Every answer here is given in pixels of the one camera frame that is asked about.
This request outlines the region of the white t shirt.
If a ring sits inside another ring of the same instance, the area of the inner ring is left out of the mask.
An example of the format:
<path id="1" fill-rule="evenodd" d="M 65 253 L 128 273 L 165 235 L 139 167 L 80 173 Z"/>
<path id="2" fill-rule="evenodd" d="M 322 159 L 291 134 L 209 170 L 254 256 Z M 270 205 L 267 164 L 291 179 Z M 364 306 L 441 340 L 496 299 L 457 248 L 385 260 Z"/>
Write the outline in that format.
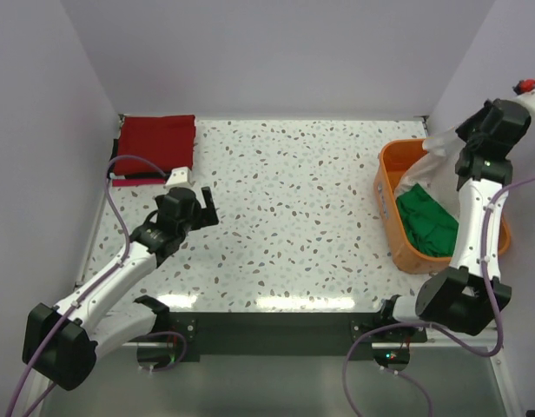
<path id="1" fill-rule="evenodd" d="M 425 139 L 422 149 L 426 154 L 400 178 L 393 192 L 394 198 L 410 191 L 414 185 L 420 185 L 449 215 L 458 220 L 458 176 L 455 164 L 464 146 L 465 142 L 458 137 L 455 128 Z"/>

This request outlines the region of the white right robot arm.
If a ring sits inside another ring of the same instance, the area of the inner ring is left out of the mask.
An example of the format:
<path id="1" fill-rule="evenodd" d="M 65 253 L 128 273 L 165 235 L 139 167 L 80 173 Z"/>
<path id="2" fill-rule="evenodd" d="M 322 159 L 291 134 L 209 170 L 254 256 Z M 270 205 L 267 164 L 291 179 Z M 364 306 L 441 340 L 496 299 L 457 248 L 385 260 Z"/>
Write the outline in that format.
<path id="1" fill-rule="evenodd" d="M 449 265 L 430 278 L 416 296 L 395 295 L 380 310 L 376 329 L 398 340 L 407 326 L 428 322 L 453 332 L 479 334 L 499 322 L 512 290 L 501 283 L 499 231 L 512 183 L 507 156 L 532 122 L 532 109 L 519 98 L 486 101 L 455 134 L 464 143 L 455 163 L 459 231 Z"/>

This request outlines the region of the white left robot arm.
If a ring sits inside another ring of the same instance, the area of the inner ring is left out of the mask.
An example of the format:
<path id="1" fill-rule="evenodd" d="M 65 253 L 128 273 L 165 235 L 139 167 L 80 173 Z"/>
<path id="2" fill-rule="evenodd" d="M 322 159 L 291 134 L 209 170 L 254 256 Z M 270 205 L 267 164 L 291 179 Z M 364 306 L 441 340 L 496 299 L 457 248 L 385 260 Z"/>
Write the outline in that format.
<path id="1" fill-rule="evenodd" d="M 104 344 L 93 331 L 110 309 L 141 279 L 176 253 L 188 233 L 218 224 L 210 188 L 197 200 L 191 189 L 174 187 L 156 197 L 150 213 L 124 249 L 99 275 L 55 306 L 34 307 L 27 320 L 23 362 L 27 367 L 72 390 L 89 376 Z"/>

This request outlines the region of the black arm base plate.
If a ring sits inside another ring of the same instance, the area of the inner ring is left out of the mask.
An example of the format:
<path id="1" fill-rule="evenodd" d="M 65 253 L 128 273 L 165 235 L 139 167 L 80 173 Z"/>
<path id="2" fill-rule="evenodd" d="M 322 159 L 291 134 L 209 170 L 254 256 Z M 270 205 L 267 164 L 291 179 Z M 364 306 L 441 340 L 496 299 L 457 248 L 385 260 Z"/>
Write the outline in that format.
<path id="1" fill-rule="evenodd" d="M 424 330 L 382 313 L 171 313 L 130 341 L 171 347 L 185 361 L 205 355 L 344 356 L 371 330 L 391 325 L 362 341 L 351 359 L 371 360 L 374 343 L 426 342 Z"/>

